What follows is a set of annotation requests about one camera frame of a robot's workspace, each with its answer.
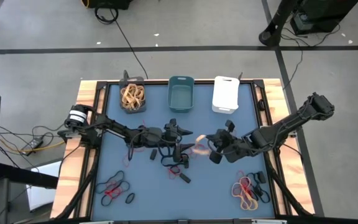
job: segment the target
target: teal plastic bin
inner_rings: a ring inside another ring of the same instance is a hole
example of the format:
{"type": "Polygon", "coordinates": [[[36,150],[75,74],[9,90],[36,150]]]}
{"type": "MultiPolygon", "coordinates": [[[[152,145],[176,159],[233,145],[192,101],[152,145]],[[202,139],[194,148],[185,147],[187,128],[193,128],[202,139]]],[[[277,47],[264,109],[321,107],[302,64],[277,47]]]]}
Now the teal plastic bin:
{"type": "Polygon", "coordinates": [[[194,78],[171,77],[168,83],[168,106],[176,113],[187,113],[194,105],[194,78]]]}

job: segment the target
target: blue mat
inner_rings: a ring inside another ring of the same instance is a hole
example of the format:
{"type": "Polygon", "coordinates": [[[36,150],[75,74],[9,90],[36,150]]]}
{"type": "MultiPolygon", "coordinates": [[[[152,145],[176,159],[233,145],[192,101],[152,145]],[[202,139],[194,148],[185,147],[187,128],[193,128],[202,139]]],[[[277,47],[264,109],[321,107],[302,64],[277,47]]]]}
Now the blue mat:
{"type": "MultiPolygon", "coordinates": [[[[257,127],[250,86],[239,87],[239,108],[233,114],[215,113],[211,109],[213,85],[195,85],[195,105],[189,113],[173,113],[167,103],[168,86],[148,85],[145,88],[147,110],[144,113],[125,114],[119,107],[119,87],[111,85],[107,115],[111,119],[137,128],[143,122],[146,126],[163,128],[171,118],[176,118],[180,127],[193,131],[184,136],[181,143],[194,143],[200,134],[214,134],[218,128],[225,128],[227,119],[236,125],[238,136],[257,127]]],[[[274,217],[272,203],[262,203],[255,211],[240,209],[240,198],[231,195],[231,187],[237,182],[236,173],[262,170],[266,174],[263,155],[245,157],[235,163],[228,163],[223,157],[221,163],[214,164],[208,157],[190,159],[190,168],[181,169],[191,182],[181,178],[168,178],[168,170],[160,163],[157,153],[154,161],[149,159],[152,149],[135,152],[125,167],[122,160],[127,154],[124,141],[112,134],[104,134],[96,183],[105,182],[118,170],[125,172],[131,189],[115,199],[110,206],[101,205],[102,194],[95,194],[92,221],[102,220],[177,220],[177,219],[226,219],[226,218],[267,218],[274,217]],[[131,204],[125,199],[135,193],[131,204]]],[[[269,185],[262,184],[269,192],[269,185]]]]}

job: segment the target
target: tripod leg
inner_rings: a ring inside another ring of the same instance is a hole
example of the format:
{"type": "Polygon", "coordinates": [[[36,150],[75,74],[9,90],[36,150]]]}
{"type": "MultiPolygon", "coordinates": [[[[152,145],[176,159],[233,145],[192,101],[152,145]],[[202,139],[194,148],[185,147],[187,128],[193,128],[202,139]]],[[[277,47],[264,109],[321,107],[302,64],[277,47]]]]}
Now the tripod leg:
{"type": "Polygon", "coordinates": [[[290,16],[297,0],[282,0],[267,28],[259,34],[259,41],[269,47],[278,46],[285,21],[290,16]]]}

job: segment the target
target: wooden table frame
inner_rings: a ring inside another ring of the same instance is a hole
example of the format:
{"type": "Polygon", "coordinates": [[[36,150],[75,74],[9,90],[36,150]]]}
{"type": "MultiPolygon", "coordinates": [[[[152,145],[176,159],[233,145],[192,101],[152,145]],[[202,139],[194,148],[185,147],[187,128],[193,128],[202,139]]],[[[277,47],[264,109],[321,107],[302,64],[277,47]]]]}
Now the wooden table frame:
{"type": "MultiPolygon", "coordinates": [[[[97,111],[101,113],[104,108],[104,97],[108,94],[108,92],[103,88],[105,86],[104,83],[116,81],[117,80],[81,81],[76,104],[89,106],[97,105],[97,111]]],[[[166,82],[167,80],[146,80],[146,82],[159,81],[166,82]]],[[[211,80],[198,79],[197,81],[209,82],[211,80]]],[[[243,79],[242,81],[248,82],[250,79],[243,79]]],[[[269,109],[260,112],[259,117],[262,125],[271,125],[289,115],[280,79],[268,78],[252,81],[254,84],[252,87],[254,90],[253,94],[255,94],[258,101],[264,100],[265,104],[268,106],[267,108],[269,109]]],[[[66,146],[65,156],[74,150],[78,143],[79,139],[69,139],[66,146]]],[[[288,138],[286,144],[298,149],[296,138],[288,138]]],[[[273,151],[268,152],[273,166],[276,168],[279,175],[283,175],[286,186],[290,189],[295,198],[307,211],[314,213],[310,190],[306,181],[305,170],[299,154],[290,150],[286,146],[282,146],[280,150],[280,155],[277,155],[273,151]]],[[[86,171],[89,172],[94,161],[94,153],[94,150],[86,151],[85,148],[79,147],[64,160],[50,215],[51,218],[59,215],[74,196],[78,189],[80,179],[84,179],[85,173],[83,172],[81,176],[81,170],[86,168],[86,171]]],[[[274,188],[274,190],[271,189],[271,191],[275,192],[277,198],[278,206],[276,208],[277,212],[275,212],[282,215],[291,213],[296,215],[294,209],[291,208],[285,198],[283,198],[281,190],[278,188],[277,184],[274,182],[271,187],[274,188]]],[[[91,200],[92,198],[92,195],[90,195],[90,186],[88,186],[83,194],[80,206],[75,210],[75,215],[74,212],[71,214],[71,217],[85,217],[87,214],[89,215],[91,213],[91,208],[87,206],[87,203],[88,200],[91,200]]]]}

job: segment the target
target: gray floor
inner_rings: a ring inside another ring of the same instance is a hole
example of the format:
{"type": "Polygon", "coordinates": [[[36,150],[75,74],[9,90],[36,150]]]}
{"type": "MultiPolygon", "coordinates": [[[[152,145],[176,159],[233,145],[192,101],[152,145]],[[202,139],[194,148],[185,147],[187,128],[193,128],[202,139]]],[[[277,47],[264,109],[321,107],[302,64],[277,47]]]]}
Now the gray floor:
{"type": "MultiPolygon", "coordinates": [[[[272,13],[278,2],[268,1],[272,13]]],[[[135,0],[130,10],[120,11],[119,22],[136,47],[261,45],[257,34],[267,24],[260,0],[135,0]]],[[[348,40],[358,45],[358,3],[341,26],[323,45],[349,45],[348,40]]],[[[306,41],[314,43],[321,36],[311,35],[306,41]]],[[[294,44],[282,41],[282,45],[294,44]]],[[[115,25],[98,23],[93,11],[77,0],[59,4],[4,0],[0,8],[0,49],[80,47],[127,45],[115,25]]],[[[281,78],[271,51],[137,55],[150,78],[236,77],[240,72],[249,78],[281,78]]],[[[283,52],[283,58],[288,74],[292,74],[300,52],[283,52]]],[[[131,75],[142,75],[131,53],[0,55],[1,125],[18,133],[29,133],[35,125],[57,127],[75,102],[80,80],[117,79],[124,69],[131,75]]],[[[331,119],[305,125],[305,136],[325,215],[358,218],[358,51],[304,52],[291,85],[297,105],[314,91],[336,105],[331,119]]],[[[9,139],[23,146],[20,140],[9,139]]],[[[60,147],[31,155],[28,160],[37,165],[62,155],[60,147]]],[[[21,157],[14,156],[14,160],[22,167],[30,166],[21,157]]],[[[3,155],[0,161],[9,164],[3,155]]],[[[16,206],[21,211],[11,221],[28,217],[23,209],[27,206],[25,198],[16,206]]]]}

